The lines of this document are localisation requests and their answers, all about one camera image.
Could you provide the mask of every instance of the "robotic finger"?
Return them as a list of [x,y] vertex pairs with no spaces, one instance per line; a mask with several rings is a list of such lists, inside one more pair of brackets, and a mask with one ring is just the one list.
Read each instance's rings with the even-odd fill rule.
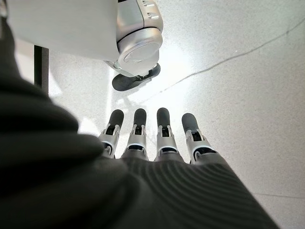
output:
[[184,114],[182,116],[182,125],[192,165],[215,162],[227,165],[226,161],[213,150],[206,137],[201,133],[193,114]]
[[109,123],[102,131],[99,139],[104,143],[104,151],[102,156],[108,158],[115,158],[114,153],[117,147],[120,130],[124,120],[124,113],[121,110],[115,110],[112,112]]
[[157,112],[157,157],[155,161],[178,160],[183,162],[171,129],[170,114],[166,108]]
[[148,160],[146,151],[146,112],[138,109],[134,113],[133,127],[130,132],[127,147],[122,155],[124,157],[137,157]]

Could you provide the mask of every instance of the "floor crack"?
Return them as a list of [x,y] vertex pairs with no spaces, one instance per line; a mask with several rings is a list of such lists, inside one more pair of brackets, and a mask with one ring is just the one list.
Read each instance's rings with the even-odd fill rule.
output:
[[194,76],[194,75],[197,75],[197,74],[200,74],[200,73],[205,73],[205,72],[207,72],[207,71],[209,71],[209,70],[211,70],[211,69],[217,67],[217,66],[220,65],[220,64],[223,64],[223,63],[225,63],[225,62],[227,62],[227,61],[236,59],[236,58],[241,57],[241,56],[245,56],[245,55],[247,55],[247,54],[250,54],[250,53],[252,53],[252,52],[254,52],[254,51],[256,51],[256,50],[258,50],[258,49],[260,49],[260,48],[262,48],[262,47],[264,47],[264,46],[266,46],[267,44],[270,44],[270,43],[276,41],[277,39],[280,39],[281,37],[287,36],[291,31],[293,31],[293,30],[295,30],[297,27],[299,27],[304,21],[305,21],[305,18],[303,18],[303,19],[302,19],[298,24],[296,24],[293,28],[291,28],[291,29],[289,29],[289,30],[283,32],[282,34],[280,34],[280,35],[278,35],[277,37],[275,37],[275,38],[273,38],[273,39],[271,39],[271,40],[269,40],[269,41],[263,43],[262,45],[260,45],[260,46],[258,46],[258,47],[256,47],[256,48],[254,48],[254,49],[251,49],[251,50],[249,50],[249,51],[247,51],[247,52],[241,53],[241,54],[239,54],[239,55],[231,56],[231,57],[229,57],[229,58],[227,58],[227,59],[225,59],[225,60],[223,60],[223,61],[220,61],[220,62],[218,62],[218,63],[212,65],[212,66],[209,67],[209,68],[206,68],[206,69],[204,69],[204,70],[201,70],[201,71],[192,73],[192,74],[186,76],[185,78],[179,80],[178,82],[174,83],[173,85],[171,85],[171,86],[165,88],[164,90],[162,90],[162,91],[160,91],[160,92],[166,91],[167,89],[169,89],[169,88],[175,86],[176,84],[178,84],[178,83],[180,83],[180,82],[182,82],[182,81],[184,81],[184,80],[190,78],[191,76]]

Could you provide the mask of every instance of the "black pole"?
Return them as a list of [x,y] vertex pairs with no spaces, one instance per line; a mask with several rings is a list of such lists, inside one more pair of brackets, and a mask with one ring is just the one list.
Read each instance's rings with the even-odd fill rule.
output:
[[34,84],[49,94],[49,49],[34,45]]

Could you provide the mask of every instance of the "speckled floor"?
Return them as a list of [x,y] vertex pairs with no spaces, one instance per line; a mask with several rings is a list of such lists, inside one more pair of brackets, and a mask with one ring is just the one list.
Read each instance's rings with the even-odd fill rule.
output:
[[[147,112],[148,156],[156,154],[156,112],[166,107],[186,162],[181,117],[202,133],[285,229],[305,225],[305,1],[158,0],[163,16],[161,73],[141,88],[117,92],[105,63],[50,50],[50,96],[98,135],[112,110],[125,120]],[[21,72],[31,59],[17,46]]]

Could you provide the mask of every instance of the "black fingertip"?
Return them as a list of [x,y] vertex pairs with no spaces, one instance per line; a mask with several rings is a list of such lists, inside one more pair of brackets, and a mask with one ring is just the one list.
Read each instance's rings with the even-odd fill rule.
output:
[[139,108],[134,113],[133,124],[141,127],[142,125],[146,125],[146,111],[142,108]]
[[171,124],[170,113],[164,107],[157,111],[157,124],[158,126],[168,126]]
[[110,119],[109,119],[109,123],[111,125],[119,125],[119,127],[122,127],[123,124],[123,120],[124,120],[124,113],[121,110],[114,110],[111,113]]
[[183,125],[183,129],[184,129],[185,133],[188,130],[195,131],[195,130],[199,129],[197,120],[196,120],[195,116],[191,113],[186,113],[182,116],[182,125]]

